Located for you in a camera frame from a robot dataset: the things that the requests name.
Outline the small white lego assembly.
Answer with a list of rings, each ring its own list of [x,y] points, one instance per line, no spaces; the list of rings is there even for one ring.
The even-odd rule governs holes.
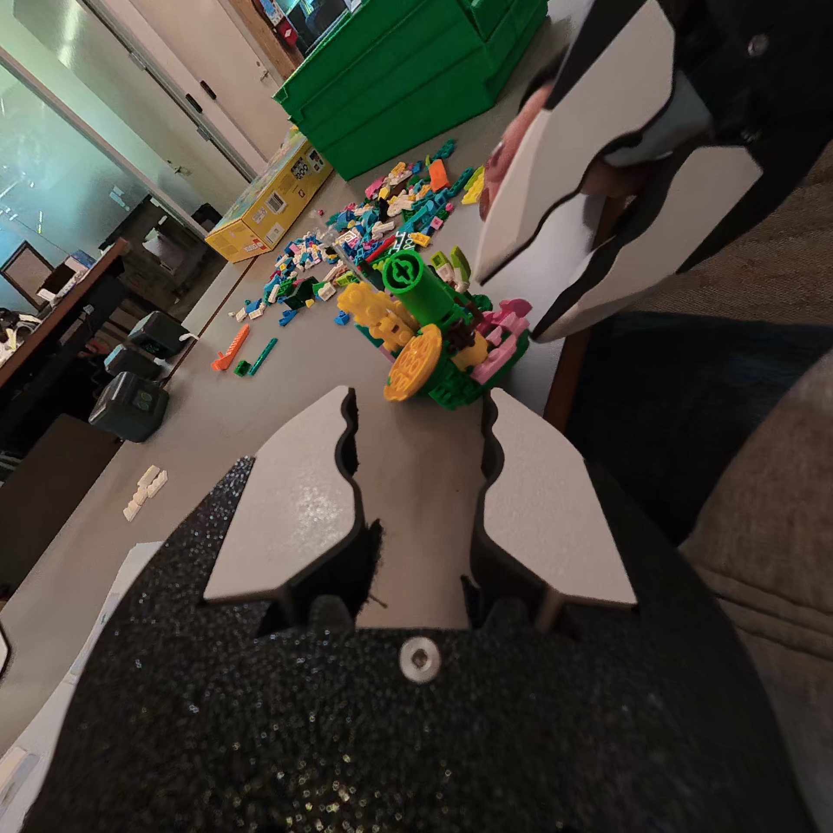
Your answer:
[[[139,478],[135,492],[128,505],[122,510],[125,520],[132,522],[140,509],[151,500],[167,483],[168,474],[164,469],[151,465]]]

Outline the green lego flower garden model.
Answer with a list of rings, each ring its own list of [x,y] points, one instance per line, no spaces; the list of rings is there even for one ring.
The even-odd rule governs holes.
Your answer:
[[[531,304],[494,305],[472,293],[471,271],[459,246],[428,259],[402,249],[377,272],[381,288],[361,281],[343,289],[341,313],[391,362],[387,401],[430,397],[453,411],[492,390],[526,353]]]

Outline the pile of loose lego bricks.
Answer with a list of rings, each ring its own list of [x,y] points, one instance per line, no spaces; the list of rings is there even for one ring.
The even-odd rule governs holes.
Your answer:
[[[380,280],[392,254],[429,249],[456,208],[474,205],[482,195],[483,166],[462,168],[453,177],[449,158],[455,150],[456,141],[446,140],[424,159],[399,161],[339,212],[312,212],[315,226],[278,243],[259,297],[245,299],[227,316],[243,324],[284,305],[288,320],[297,308],[329,301],[344,287]]]

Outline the yellow lego set box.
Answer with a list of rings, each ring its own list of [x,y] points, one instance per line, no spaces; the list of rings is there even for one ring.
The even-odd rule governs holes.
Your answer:
[[[264,171],[206,235],[205,243],[229,263],[271,252],[332,171],[299,129],[291,127]]]

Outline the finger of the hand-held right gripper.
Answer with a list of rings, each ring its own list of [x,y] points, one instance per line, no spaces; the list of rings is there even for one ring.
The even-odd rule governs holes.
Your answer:
[[[620,216],[613,235],[580,263],[531,338],[565,338],[680,272],[761,175],[745,148],[673,151]]]
[[[485,220],[481,284],[534,241],[558,205],[578,193],[634,194],[655,163],[711,125],[676,67],[676,32],[661,2],[588,2],[522,105],[549,81]]]

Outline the orange lego brick separator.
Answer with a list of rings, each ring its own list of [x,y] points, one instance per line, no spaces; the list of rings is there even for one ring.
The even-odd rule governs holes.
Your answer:
[[[246,341],[250,333],[250,330],[251,328],[248,323],[243,324],[243,326],[235,335],[235,338],[233,339],[229,347],[224,352],[219,351],[217,353],[217,358],[212,362],[211,365],[214,371],[225,371],[230,366],[232,366],[233,361],[235,360],[237,353],[240,351],[241,347]]]

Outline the dark wooden desk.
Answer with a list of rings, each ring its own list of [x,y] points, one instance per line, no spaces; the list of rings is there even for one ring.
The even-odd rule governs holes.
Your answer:
[[[94,263],[87,275],[59,301],[57,307],[45,319],[40,321],[39,326],[23,342],[23,345],[15,349],[11,356],[2,363],[1,388],[10,383],[15,374],[32,358],[36,349],[41,347],[53,334],[57,334],[59,326],[64,323],[69,324],[70,318],[78,315],[81,308],[90,302],[92,290],[98,288],[103,277],[112,270],[117,258],[129,253],[130,249],[131,245],[127,239],[124,237],[118,238],[105,254]]]

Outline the white door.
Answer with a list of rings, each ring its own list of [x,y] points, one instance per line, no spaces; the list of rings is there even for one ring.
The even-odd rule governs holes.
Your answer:
[[[231,2],[83,2],[248,181],[289,130],[281,78]]]

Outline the dark framed board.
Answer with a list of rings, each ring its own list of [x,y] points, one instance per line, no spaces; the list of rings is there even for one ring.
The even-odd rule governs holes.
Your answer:
[[[1,262],[1,276],[38,311],[47,301],[38,296],[54,267],[28,241],[22,241]]]

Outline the green plastic storage bin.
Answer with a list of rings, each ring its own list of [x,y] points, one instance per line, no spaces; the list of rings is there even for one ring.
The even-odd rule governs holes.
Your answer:
[[[546,1],[368,1],[278,89],[344,179],[490,109],[547,18]]]

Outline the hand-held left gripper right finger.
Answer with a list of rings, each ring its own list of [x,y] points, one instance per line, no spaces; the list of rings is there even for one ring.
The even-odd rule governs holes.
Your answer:
[[[585,460],[505,390],[483,400],[484,483],[472,528],[468,610],[485,624],[518,600],[536,630],[565,605],[634,610],[637,598]]]

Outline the person's beige clothing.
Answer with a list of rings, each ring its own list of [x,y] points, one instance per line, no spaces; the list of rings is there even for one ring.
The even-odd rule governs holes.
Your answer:
[[[832,830],[832,354],[735,454],[681,547],[749,651],[819,831]]]

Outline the person's right hand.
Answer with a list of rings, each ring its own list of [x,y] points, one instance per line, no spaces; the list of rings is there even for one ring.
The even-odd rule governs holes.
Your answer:
[[[505,129],[501,140],[485,162],[484,185],[479,201],[479,214],[483,221],[490,212],[526,132],[546,103],[554,83],[549,81],[542,84],[526,98],[515,119]]]

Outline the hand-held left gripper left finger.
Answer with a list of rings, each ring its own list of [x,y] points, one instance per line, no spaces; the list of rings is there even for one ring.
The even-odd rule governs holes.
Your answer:
[[[261,446],[203,591],[209,609],[263,603],[258,636],[357,630],[383,540],[356,482],[358,427],[356,391],[341,385]]]

